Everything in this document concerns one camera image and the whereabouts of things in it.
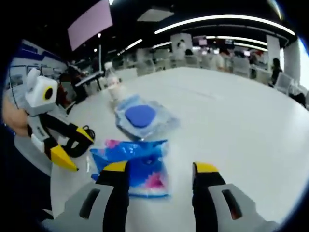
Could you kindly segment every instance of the blue plastic bag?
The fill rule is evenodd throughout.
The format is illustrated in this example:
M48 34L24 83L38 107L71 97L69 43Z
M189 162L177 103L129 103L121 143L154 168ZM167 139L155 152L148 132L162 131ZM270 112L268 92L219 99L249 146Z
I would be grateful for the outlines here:
M167 155L167 140L155 142L121 142L107 140L105 148L92 148L94 163L98 173L92 174L94 180L109 164L128 161L130 165L130 196L158 198L169 195L168 175L163 163Z

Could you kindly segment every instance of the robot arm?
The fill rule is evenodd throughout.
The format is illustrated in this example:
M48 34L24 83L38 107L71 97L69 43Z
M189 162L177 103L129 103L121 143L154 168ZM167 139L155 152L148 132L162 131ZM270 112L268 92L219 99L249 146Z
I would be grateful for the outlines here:
M44 152L55 164L70 171L77 171L77 167L70 160L81 156L91 144L91 138L84 129L68 123L56 113L57 81L39 76L40 71L33 68L25 79L25 111L28 113L28 133L36 147ZM49 133L55 130L69 138L69 144L61 146Z
M276 222L265 221L257 213L252 199L226 184L214 166L193 163L193 177L196 232L271 232L277 228Z
M53 163L70 171L78 170L66 151L41 123L40 116L28 116L28 133L34 145L41 152L45 153Z
M58 232L125 232L129 206L127 162L105 167L97 182L81 188L65 203L65 210L43 225Z

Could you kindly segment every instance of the blue circle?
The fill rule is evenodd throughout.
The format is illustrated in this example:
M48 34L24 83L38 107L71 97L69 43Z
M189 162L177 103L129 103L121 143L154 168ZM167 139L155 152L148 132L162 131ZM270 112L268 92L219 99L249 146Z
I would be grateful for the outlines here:
M137 105L128 108L125 116L134 127L144 128L155 118L155 110L148 105Z

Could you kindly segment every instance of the ceiling light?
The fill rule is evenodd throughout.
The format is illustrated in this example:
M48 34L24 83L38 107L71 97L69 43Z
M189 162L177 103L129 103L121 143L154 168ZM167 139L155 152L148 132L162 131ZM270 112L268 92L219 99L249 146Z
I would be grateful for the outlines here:
M268 52L267 49L265 48L262 48L262 47L258 47L258 46L253 46L253 45L249 45L249 44L245 44L245 43L234 43L234 45L237 45L237 46L243 46L243 47L249 47L249 48L253 48L253 49L256 49L256 50L261 50L263 52Z
M115 52L115 51L117 51L117 50L115 49L115 50L112 50L112 51L108 51L107 54L113 53L113 52Z
M139 39L137 41L135 41L133 44L130 44L128 47L125 48L125 50L129 50L130 48L133 48L135 45L139 44L140 42L142 42L142 39Z
M290 30L290 29L288 29L288 28L286 28L286 27L284 27L284 26L282 26L278 23L274 23L272 21L262 19L262 18L258 18L258 17L246 16L246 15L235 15L235 14L231 14L231 15L230 14L211 15L211 16L204 16L204 17L199 17L199 18L192 18L192 19L188 19L188 20L185 20L185 21L182 21L182 22L179 22L179 23L174 23L174 24L169 25L165 28L161 28L159 30L156 30L154 33L159 34L159 33L164 32L166 30L169 30L169 29L181 26L181 25L185 25L185 24L188 24L188 23L194 23L194 22L211 20L211 19L224 19L224 18L246 19L246 20L266 23L266 24L272 25L274 27L280 28L280 29L286 31L287 33L290 33L291 35L295 35L295 33L292 30Z
M242 37L235 37L235 36L216 36L217 39L226 39L226 40L242 40L242 41L247 41L251 43L256 43L256 44L261 44L264 46L267 46L267 43L258 41L258 40L253 40L253 39L248 39L248 38L242 38Z
M169 44L171 44L171 43L172 43L172 42L171 42L171 41L169 41L169 42L165 42L165 43L157 44L157 45L153 46L153 49L156 49L157 47L162 47L162 46L165 46L165 45L169 45Z

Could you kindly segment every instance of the white table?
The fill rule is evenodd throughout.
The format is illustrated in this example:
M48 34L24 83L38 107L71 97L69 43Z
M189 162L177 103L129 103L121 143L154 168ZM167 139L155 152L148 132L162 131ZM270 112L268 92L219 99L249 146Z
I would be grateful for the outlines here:
M192 162L214 164L255 202L266 220L282 222L303 192L309 176L309 113L294 100L255 81L233 74L176 68L126 83L130 91L157 100L177 115L181 126L169 133L168 200L130 199L127 231L193 231ZM114 125L106 90L75 106L69 118L105 139L127 140ZM52 169L54 216L65 201L90 182L86 154L80 168Z
M100 74L104 74L104 72L103 72L103 71L97 71L97 72L95 72L95 73L89 75L88 77L83 78L83 79L82 79L80 82L78 82L75 86L78 87L78 86L80 86L80 85L83 85L83 84L85 84L85 83L87 83L87 82L90 82L90 81L93 81L93 80L97 80L97 82L98 82L98 79L101 77Z

